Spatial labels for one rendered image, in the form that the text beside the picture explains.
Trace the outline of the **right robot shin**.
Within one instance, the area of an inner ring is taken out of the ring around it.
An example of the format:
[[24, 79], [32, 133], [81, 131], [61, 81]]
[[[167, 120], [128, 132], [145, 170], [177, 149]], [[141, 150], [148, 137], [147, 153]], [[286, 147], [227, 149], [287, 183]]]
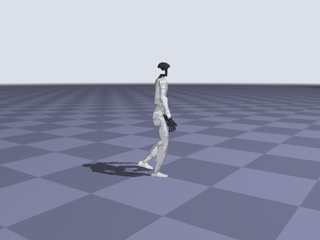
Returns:
[[[158, 152], [157, 152], [157, 155], [156, 155], [156, 165], [155, 165], [155, 170], [154, 170], [154, 174], [157, 174], [165, 160], [165, 157], [166, 157], [166, 154], [167, 154], [167, 151], [165, 152], [165, 147], [163, 145], [160, 145], [158, 147]], [[157, 173], [156, 173], [157, 172]]]

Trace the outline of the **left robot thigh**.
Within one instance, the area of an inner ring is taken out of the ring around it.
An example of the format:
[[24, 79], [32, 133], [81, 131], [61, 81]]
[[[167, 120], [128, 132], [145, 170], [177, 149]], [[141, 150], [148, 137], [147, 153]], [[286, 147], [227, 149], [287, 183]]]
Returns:
[[[163, 120], [164, 120], [164, 122], [165, 122], [165, 124], [166, 124], [166, 121], [165, 121], [164, 116], [163, 116], [162, 118], [163, 118]], [[162, 125], [158, 126], [158, 128], [161, 127], [161, 126], [162, 126]], [[167, 124], [166, 124], [166, 127], [167, 127]], [[157, 141], [157, 146], [159, 146], [160, 144], [162, 144], [161, 139]]]

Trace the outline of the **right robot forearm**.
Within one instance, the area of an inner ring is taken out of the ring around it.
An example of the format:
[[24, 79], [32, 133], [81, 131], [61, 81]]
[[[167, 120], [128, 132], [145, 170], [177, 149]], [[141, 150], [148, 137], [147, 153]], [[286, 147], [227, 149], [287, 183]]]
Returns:
[[169, 107], [168, 107], [168, 99], [167, 97], [163, 97], [162, 98], [162, 105], [163, 107], [163, 110], [164, 110], [164, 114], [167, 116], [168, 119], [171, 118], [171, 114], [170, 114], [170, 111], [169, 111]]

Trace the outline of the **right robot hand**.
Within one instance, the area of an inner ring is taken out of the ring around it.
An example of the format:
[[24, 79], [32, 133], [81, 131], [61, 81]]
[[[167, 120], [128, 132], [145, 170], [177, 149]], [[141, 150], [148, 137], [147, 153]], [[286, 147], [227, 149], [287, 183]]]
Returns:
[[166, 120], [168, 121], [169, 132], [170, 131], [172, 132], [172, 131], [176, 130], [175, 126], [177, 126], [177, 124], [172, 120], [172, 117], [170, 119], [168, 119], [167, 116], [165, 116], [165, 117], [166, 117]]

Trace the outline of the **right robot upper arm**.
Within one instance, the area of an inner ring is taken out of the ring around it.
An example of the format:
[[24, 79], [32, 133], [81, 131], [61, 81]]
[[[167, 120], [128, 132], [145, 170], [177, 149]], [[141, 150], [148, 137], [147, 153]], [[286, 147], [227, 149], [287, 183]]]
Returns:
[[163, 97], [165, 96], [166, 93], [166, 80], [160, 79], [158, 82], [159, 85], [159, 98], [160, 102], [163, 103]]

